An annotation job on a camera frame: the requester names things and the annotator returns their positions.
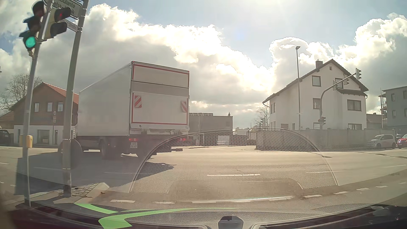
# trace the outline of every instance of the red car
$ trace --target red car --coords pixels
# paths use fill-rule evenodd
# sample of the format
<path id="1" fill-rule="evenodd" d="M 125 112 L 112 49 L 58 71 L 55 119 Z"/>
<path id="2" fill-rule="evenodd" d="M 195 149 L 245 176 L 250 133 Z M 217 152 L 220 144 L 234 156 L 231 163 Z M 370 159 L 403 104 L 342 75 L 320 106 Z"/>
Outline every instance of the red car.
<path id="1" fill-rule="evenodd" d="M 399 140 L 397 140 L 397 147 L 399 149 L 407 148 L 407 134 L 405 134 L 403 137 L 401 137 Z"/>

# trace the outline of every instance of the street lamp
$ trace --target street lamp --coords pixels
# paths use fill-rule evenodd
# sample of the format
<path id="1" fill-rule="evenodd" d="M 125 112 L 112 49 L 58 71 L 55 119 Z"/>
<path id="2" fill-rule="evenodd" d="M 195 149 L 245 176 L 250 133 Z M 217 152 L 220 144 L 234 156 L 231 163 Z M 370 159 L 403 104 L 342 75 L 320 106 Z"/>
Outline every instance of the street lamp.
<path id="1" fill-rule="evenodd" d="M 295 47 L 297 52 L 297 78 L 298 78 L 298 130 L 301 129 L 301 102 L 300 102 L 300 69 L 298 68 L 298 49 L 300 46 Z"/>

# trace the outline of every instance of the red traffic light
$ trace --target red traffic light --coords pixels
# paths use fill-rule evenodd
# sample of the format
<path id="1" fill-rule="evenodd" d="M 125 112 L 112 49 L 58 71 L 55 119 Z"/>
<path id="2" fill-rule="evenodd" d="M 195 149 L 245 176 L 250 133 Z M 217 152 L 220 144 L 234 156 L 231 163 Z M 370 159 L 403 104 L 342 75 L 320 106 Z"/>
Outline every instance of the red traffic light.
<path id="1" fill-rule="evenodd" d="M 37 17 L 42 17 L 45 15 L 45 10 L 44 10 L 44 2 L 43 1 L 38 1 L 34 3 L 33 5 L 33 13 Z"/>

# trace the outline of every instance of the sign pole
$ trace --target sign pole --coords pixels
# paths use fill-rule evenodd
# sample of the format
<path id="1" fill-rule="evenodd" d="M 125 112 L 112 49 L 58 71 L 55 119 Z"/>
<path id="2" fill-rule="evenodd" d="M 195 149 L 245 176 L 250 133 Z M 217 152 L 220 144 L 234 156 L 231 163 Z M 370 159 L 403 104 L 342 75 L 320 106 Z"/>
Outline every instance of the sign pole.
<path id="1" fill-rule="evenodd" d="M 72 103 L 73 89 L 75 82 L 75 71 L 78 60 L 79 44 L 81 41 L 83 24 L 85 22 L 86 11 L 89 0 L 83 0 L 82 9 L 79 13 L 78 31 L 75 34 L 74 44 L 72 48 L 71 61 L 68 72 L 68 83 L 66 86 L 65 110 L 63 118 L 62 132 L 62 171 L 63 171 L 63 195 L 71 196 L 72 180 L 71 180 L 71 125 L 72 125 Z"/>
<path id="2" fill-rule="evenodd" d="M 23 171 L 24 171 L 24 184 L 27 187 L 24 189 L 24 203 L 31 207 L 31 200 L 30 200 L 30 171 L 29 171 L 29 158 L 28 158 L 28 148 L 27 148 L 27 135 L 28 135 L 28 127 L 30 126 L 30 115 L 31 115 L 31 103 L 33 100 L 33 89 L 34 89 L 34 76 L 35 76 L 35 69 L 37 67 L 37 60 L 38 60 L 38 53 L 39 48 L 41 47 L 42 38 L 44 37 L 45 28 L 48 24 L 48 15 L 49 11 L 51 10 L 51 5 L 54 0 L 50 1 L 50 4 L 46 7 L 46 15 L 43 17 L 43 25 L 39 31 L 38 43 L 35 46 L 35 51 L 33 55 L 33 59 L 31 61 L 30 67 L 30 76 L 28 78 L 27 84 L 27 95 L 25 98 L 25 108 L 24 108 L 24 121 L 23 121 L 23 152 L 22 152 L 22 161 L 23 161 Z"/>

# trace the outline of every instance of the gray building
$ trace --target gray building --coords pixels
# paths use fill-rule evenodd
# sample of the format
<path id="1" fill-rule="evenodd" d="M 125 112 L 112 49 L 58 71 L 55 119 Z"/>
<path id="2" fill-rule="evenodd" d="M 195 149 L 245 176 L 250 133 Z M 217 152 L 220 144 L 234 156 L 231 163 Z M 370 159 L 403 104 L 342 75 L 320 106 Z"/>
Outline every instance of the gray building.
<path id="1" fill-rule="evenodd" d="M 387 111 L 387 126 L 398 134 L 407 133 L 407 86 L 383 90 L 383 111 Z"/>

